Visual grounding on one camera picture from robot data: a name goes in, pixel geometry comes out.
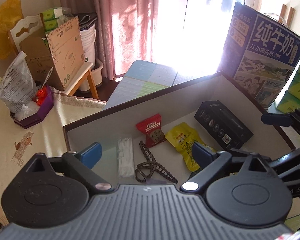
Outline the yellow snack packet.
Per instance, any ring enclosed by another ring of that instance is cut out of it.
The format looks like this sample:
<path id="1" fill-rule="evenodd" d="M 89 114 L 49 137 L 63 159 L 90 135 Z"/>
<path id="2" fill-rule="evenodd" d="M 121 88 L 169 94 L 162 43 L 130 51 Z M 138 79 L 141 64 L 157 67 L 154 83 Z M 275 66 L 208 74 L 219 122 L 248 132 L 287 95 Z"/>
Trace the yellow snack packet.
<path id="1" fill-rule="evenodd" d="M 200 138 L 198 132 L 185 122 L 182 122 L 170 129 L 165 134 L 165 138 L 182 155 L 188 170 L 191 172 L 195 172 L 199 169 L 199 165 L 192 156 L 192 146 L 195 142 L 200 143 L 205 148 L 216 153 L 216 150 L 205 144 Z"/>

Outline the black shaver box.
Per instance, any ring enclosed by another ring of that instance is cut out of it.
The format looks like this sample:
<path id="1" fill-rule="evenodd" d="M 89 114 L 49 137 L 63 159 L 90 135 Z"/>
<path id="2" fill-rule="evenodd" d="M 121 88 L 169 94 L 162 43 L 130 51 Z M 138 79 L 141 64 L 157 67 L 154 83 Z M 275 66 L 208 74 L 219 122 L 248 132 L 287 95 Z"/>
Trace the black shaver box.
<path id="1" fill-rule="evenodd" d="M 202 102 L 194 118 L 224 150 L 239 149 L 253 136 L 253 132 L 218 100 Z"/>

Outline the brown patterned hair claw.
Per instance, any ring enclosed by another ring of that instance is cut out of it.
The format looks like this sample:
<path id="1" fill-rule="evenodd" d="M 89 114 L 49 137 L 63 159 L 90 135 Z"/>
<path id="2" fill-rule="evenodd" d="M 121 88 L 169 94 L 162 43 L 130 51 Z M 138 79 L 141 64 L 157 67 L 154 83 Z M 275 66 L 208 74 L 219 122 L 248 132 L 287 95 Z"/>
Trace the brown patterned hair claw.
<path id="1" fill-rule="evenodd" d="M 168 171 L 155 159 L 149 148 L 144 142 L 139 142 L 140 150 L 146 161 L 139 163 L 135 170 L 135 179 L 140 183 L 145 183 L 147 179 L 151 179 L 153 174 L 157 173 L 168 181 L 177 184 L 178 180 L 171 172 Z"/>

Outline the red snack packet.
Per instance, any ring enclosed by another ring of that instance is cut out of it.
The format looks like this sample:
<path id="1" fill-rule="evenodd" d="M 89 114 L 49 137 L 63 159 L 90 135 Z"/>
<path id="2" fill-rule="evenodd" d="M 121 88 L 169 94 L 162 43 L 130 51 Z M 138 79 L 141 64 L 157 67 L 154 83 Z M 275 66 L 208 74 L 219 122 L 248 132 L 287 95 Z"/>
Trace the red snack packet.
<path id="1" fill-rule="evenodd" d="M 146 136 L 145 145 L 147 148 L 156 146 L 166 140 L 161 129 L 161 115 L 159 113 L 139 122 L 136 124 L 136 128 Z"/>

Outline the brown storage box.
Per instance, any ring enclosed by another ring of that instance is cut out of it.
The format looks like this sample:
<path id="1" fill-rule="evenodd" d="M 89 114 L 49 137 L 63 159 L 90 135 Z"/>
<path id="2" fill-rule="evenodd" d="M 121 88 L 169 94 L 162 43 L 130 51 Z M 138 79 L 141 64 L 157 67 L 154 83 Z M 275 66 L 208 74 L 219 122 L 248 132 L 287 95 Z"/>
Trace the brown storage box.
<path id="1" fill-rule="evenodd" d="M 262 123 L 264 109 L 240 85 L 220 73 L 148 94 L 68 124 L 64 127 L 67 148 L 79 152 L 93 142 L 99 142 L 102 157 L 93 171 L 112 185 L 134 184 L 135 179 L 118 175 L 118 141 L 132 138 L 134 162 L 143 162 L 139 142 L 145 136 L 137 130 L 136 124 L 160 114 L 163 132 L 184 122 L 194 128 L 207 145 L 219 150 L 220 145 L 194 117 L 201 103 L 210 100 L 222 102 L 252 131 L 253 136 L 244 144 L 243 150 L 277 159 L 294 149 L 281 128 Z"/>

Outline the blue milk carton box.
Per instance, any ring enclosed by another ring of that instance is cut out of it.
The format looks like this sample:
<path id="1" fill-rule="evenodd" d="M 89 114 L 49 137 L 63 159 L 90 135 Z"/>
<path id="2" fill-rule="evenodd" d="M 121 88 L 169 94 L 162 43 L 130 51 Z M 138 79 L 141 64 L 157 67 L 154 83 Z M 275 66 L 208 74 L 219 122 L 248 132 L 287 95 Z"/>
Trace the blue milk carton box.
<path id="1" fill-rule="evenodd" d="M 299 35 L 269 16 L 235 3 L 219 71 L 268 109 L 299 60 Z"/>

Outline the wooden stool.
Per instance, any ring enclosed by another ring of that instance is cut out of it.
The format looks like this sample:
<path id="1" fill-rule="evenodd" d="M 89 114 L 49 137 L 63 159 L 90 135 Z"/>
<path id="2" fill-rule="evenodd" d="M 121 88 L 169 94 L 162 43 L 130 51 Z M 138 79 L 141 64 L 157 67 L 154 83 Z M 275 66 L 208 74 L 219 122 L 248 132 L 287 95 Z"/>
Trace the wooden stool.
<path id="1" fill-rule="evenodd" d="M 83 63 L 63 93 L 66 95 L 74 95 L 74 93 L 79 89 L 80 85 L 87 80 L 92 97 L 98 100 L 99 97 L 91 71 L 92 65 L 93 64 L 91 62 Z"/>

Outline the clear printed plastic bag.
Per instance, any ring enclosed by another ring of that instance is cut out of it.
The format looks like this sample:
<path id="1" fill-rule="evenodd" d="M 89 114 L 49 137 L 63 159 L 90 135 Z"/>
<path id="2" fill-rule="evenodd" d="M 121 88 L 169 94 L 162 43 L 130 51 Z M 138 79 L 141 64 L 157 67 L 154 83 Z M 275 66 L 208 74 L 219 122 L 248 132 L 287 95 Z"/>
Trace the clear printed plastic bag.
<path id="1" fill-rule="evenodd" d="M 23 105 L 28 104 L 36 95 L 37 86 L 21 51 L 7 68 L 0 82 L 0 99 L 9 111 L 17 114 Z"/>

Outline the checked tablecloth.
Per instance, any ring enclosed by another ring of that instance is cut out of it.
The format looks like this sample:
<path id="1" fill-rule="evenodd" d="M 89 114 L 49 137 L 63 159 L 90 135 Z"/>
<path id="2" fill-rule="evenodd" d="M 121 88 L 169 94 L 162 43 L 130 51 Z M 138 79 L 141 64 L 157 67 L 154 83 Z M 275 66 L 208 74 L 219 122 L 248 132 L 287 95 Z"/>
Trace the checked tablecloth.
<path id="1" fill-rule="evenodd" d="M 171 87 L 176 77 L 177 71 L 171 67 L 135 61 L 111 94 L 105 109 Z"/>

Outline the brown cardboard box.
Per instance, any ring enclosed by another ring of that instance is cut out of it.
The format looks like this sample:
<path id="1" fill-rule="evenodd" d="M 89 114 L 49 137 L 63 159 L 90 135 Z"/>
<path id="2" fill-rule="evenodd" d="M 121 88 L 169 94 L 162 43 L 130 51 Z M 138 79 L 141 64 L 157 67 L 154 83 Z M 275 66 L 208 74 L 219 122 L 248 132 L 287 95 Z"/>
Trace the brown cardboard box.
<path id="1" fill-rule="evenodd" d="M 44 33 L 41 28 L 23 40 L 19 47 L 26 54 L 26 62 L 35 81 L 47 82 L 58 90 L 65 90 L 85 62 L 79 20 L 70 19 L 60 27 Z"/>

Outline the white bucket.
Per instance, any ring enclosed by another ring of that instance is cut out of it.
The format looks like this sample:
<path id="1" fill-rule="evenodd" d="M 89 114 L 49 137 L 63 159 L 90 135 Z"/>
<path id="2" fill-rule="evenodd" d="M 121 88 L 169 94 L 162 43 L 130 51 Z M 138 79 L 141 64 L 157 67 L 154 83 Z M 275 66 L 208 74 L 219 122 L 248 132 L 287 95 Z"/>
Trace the white bucket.
<path id="1" fill-rule="evenodd" d="M 103 63 L 96 57 L 96 28 L 92 25 L 87 30 L 80 31 L 82 46 L 85 55 L 85 62 L 93 65 L 90 67 L 92 78 L 96 87 L 102 85 Z"/>

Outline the white cutout cardboard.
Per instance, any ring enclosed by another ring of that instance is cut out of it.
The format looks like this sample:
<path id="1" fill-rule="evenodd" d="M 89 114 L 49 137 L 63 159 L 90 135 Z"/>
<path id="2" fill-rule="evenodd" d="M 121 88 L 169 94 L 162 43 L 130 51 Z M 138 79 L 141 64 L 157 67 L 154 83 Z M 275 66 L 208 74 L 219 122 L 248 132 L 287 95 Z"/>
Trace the white cutout cardboard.
<path id="1" fill-rule="evenodd" d="M 43 27 L 41 15 L 26 16 L 17 22 L 17 24 L 8 32 L 8 38 L 15 56 L 20 53 L 20 43 Z"/>

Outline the pink curtain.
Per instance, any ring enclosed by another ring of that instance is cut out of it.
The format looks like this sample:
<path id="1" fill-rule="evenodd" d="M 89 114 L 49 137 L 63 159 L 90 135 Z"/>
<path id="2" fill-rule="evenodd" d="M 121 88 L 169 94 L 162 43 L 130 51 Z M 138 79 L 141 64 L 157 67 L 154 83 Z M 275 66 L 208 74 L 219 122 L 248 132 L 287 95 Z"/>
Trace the pink curtain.
<path id="1" fill-rule="evenodd" d="M 103 77 L 124 76 L 136 60 L 152 61 L 159 0 L 60 0 L 73 13 L 97 14 L 97 55 Z"/>

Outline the yellow plastic bag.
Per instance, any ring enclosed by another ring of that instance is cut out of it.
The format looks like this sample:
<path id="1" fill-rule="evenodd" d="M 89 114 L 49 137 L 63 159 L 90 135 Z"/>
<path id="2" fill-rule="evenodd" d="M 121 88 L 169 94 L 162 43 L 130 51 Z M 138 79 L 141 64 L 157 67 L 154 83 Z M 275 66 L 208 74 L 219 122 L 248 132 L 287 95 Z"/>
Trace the yellow plastic bag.
<path id="1" fill-rule="evenodd" d="M 8 32 L 23 18 L 20 0 L 7 0 L 0 6 L 0 60 L 12 52 Z"/>

